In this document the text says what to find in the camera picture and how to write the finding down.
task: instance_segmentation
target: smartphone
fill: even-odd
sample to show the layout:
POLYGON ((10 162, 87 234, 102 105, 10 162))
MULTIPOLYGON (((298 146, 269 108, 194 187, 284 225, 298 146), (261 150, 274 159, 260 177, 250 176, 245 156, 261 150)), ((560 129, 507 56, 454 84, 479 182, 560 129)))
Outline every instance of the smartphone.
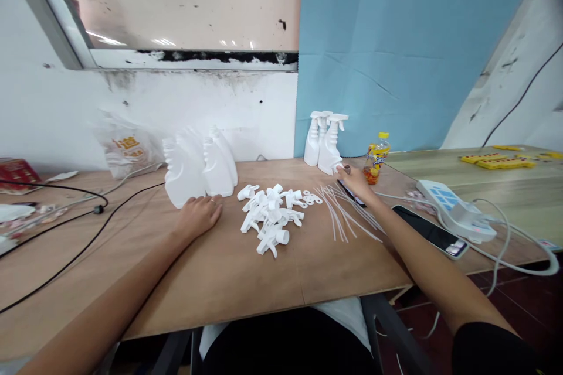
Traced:
POLYGON ((407 208, 395 205, 392 209, 422 237, 444 252, 448 258, 458 260, 469 248, 465 241, 407 208))

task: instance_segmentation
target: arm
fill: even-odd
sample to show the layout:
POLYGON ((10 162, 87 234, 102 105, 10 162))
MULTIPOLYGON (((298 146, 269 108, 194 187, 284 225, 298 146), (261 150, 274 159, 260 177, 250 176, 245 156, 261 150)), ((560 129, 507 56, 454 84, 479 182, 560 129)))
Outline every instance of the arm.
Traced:
POLYGON ((411 277, 436 305, 453 334, 468 322, 488 322, 516 334, 468 277, 379 199, 361 170, 350 168, 350 174, 347 174, 339 168, 338 174, 338 178, 368 206, 393 242, 411 277))
POLYGON ((62 329, 22 368, 28 374, 91 374, 174 260, 221 216, 220 196, 190 198, 173 231, 62 329))

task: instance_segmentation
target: plastic bag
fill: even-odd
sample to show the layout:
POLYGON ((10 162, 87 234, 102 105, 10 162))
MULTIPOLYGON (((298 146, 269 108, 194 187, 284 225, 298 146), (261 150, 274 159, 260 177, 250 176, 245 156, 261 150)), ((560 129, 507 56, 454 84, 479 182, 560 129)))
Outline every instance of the plastic bag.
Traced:
POLYGON ((164 162, 162 147, 157 138, 145 128, 125 118, 100 110, 101 118, 94 125, 94 136, 104 148, 106 162, 114 179, 154 165, 135 176, 155 171, 164 162))

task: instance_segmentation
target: person's left hand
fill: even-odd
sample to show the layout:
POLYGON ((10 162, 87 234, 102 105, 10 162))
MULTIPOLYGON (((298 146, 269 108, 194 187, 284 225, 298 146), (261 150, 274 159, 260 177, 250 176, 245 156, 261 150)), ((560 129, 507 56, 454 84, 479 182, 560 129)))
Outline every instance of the person's left hand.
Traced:
POLYGON ((172 235, 189 244, 208 231, 221 216, 223 205, 219 203, 220 199, 221 195, 188 199, 180 211, 180 217, 172 235))

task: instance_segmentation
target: yellow plastic part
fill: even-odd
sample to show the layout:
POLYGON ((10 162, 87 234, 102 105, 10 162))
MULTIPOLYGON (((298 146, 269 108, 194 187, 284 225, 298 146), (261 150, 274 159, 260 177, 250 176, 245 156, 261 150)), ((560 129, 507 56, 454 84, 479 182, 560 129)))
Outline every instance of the yellow plastic part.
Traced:
POLYGON ((522 158, 509 158, 509 159, 500 159, 500 160, 478 161, 477 165, 479 167, 484 167, 489 170, 496 170, 496 169, 512 169, 519 167, 533 168, 536 166, 536 163, 522 158))
POLYGON ((486 154, 486 155, 466 155, 461 157, 462 161, 475 164, 478 161, 482 160, 496 160, 496 159, 505 159, 508 158, 508 155, 502 155, 496 152, 495 154, 486 154))
POLYGON ((493 148, 506 149, 508 151, 522 151, 522 148, 519 148, 517 146, 493 145, 493 148))
POLYGON ((554 159, 563 159, 563 154, 560 152, 544 152, 544 154, 549 155, 554 159))

